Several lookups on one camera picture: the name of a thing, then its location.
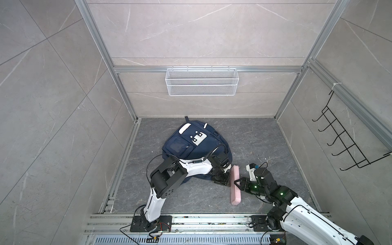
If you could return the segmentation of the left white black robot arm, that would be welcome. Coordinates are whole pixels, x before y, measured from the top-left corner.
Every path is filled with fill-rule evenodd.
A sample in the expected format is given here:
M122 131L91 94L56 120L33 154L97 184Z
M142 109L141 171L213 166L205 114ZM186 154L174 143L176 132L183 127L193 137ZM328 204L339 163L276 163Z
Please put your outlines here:
M206 176L215 184L227 186L231 160L228 150L218 150L221 146L218 145L199 159L185 160L167 154L167 158L147 177L150 184L148 202L141 211L140 218L132 224L141 231L154 230L160 222L161 209L166 198L172 195L186 178Z

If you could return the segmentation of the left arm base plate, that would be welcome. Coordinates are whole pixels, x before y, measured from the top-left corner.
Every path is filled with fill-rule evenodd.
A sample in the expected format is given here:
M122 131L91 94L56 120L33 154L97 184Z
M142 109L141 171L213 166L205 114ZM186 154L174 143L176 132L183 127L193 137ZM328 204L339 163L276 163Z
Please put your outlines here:
M161 231L161 228L171 229L173 217L171 215L162 215L153 222L148 222L144 216L135 216L131 223L130 232L152 232Z

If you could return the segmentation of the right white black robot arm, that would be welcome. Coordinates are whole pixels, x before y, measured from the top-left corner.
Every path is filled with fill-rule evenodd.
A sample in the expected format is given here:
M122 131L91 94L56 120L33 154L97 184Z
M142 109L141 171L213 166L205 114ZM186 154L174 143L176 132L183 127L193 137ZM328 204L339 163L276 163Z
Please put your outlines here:
M308 205L287 186L279 185L266 167L253 167L253 179L242 177L233 184L242 192L255 195L272 204L264 221L268 231L283 230L309 245L372 245L364 235L356 236Z

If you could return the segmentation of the pink pencil case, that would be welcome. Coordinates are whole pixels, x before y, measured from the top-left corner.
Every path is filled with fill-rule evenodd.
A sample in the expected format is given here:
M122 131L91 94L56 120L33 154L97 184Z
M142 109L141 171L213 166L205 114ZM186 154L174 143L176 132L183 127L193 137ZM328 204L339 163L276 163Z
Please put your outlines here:
M230 169L230 202L234 206L240 204L242 200L241 190L235 185L235 182L239 179L239 166L233 165Z

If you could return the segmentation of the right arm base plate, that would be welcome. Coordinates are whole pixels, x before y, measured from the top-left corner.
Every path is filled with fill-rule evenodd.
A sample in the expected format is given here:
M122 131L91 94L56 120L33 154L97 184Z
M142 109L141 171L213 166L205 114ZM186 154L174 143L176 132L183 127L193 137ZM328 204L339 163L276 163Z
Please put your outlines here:
M268 215L251 215L251 222L248 227L253 229L255 232L264 231L284 231L281 221L283 219L278 219L277 217Z

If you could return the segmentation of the navy blue student backpack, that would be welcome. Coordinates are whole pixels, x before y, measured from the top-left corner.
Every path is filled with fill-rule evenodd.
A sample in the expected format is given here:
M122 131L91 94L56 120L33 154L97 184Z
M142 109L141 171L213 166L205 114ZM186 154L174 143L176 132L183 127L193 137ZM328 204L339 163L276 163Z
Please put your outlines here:
M211 125L199 120L185 118L184 123L162 147L162 158L176 156L183 162L200 158L208 158L224 152L232 163L233 157L227 141ZM194 175L195 178L211 180L207 174Z

